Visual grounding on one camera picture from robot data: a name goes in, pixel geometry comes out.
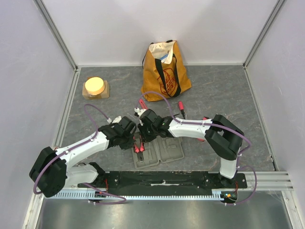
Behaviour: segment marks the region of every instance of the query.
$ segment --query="yellow lid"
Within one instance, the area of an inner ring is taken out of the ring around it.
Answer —
[[[85,83],[85,88],[89,94],[97,95],[104,91],[105,84],[100,77],[93,77],[87,80]]]

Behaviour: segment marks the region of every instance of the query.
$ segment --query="orange bag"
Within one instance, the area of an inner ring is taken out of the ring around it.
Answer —
[[[192,87],[191,81],[186,75],[186,68],[183,65],[177,41],[151,43],[142,61],[142,66],[142,93],[154,91],[169,98],[177,97]],[[144,97],[148,101],[162,99],[157,94],[146,94]]]

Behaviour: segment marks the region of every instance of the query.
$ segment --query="gray work surface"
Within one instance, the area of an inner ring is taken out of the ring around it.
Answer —
[[[243,154],[241,166],[251,165],[262,171],[274,170],[243,67],[187,66],[186,69],[193,87],[177,98],[169,99],[174,114],[180,113],[178,101],[182,101],[188,119],[200,120],[204,116],[213,118],[216,114],[225,116],[244,131],[245,136],[253,144],[250,150]],[[99,76],[108,81],[110,98],[83,98],[82,85],[89,76]],[[112,119],[121,115],[138,123],[133,114],[141,95],[142,82],[142,67],[82,68],[62,146],[70,145],[94,132],[94,127],[83,110],[86,103],[98,106]],[[145,100],[145,103],[160,116],[170,115],[165,101]],[[99,126],[108,124],[94,108],[88,107],[88,111]],[[182,148],[185,158],[142,170],[219,170],[220,158],[207,142],[184,137]],[[98,152],[84,160],[85,163],[92,161],[97,162],[104,170],[136,170],[131,149],[123,151],[118,146]]]
[[[239,192],[240,199],[249,193]],[[292,229],[281,192],[257,192],[247,203],[134,200],[120,205],[46,199],[36,229]]]

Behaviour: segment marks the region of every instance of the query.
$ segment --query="open plastic case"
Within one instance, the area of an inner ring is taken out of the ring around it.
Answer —
[[[135,142],[140,147],[140,134],[134,134]],[[144,143],[145,150],[142,155],[135,153],[132,148],[132,156],[135,168],[145,168],[155,166],[162,163],[167,163],[184,158],[184,152],[181,147],[182,139],[179,138],[157,138],[149,143]]]

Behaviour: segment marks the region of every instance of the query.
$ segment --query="white backdrop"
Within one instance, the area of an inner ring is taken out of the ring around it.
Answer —
[[[305,2],[286,1],[248,72],[277,164],[305,213]]]
[[[139,65],[178,40],[185,64],[245,61],[276,0],[44,0],[78,65]]]
[[[30,169],[55,138],[73,69],[32,0],[1,2],[0,31],[0,227],[19,229]]]

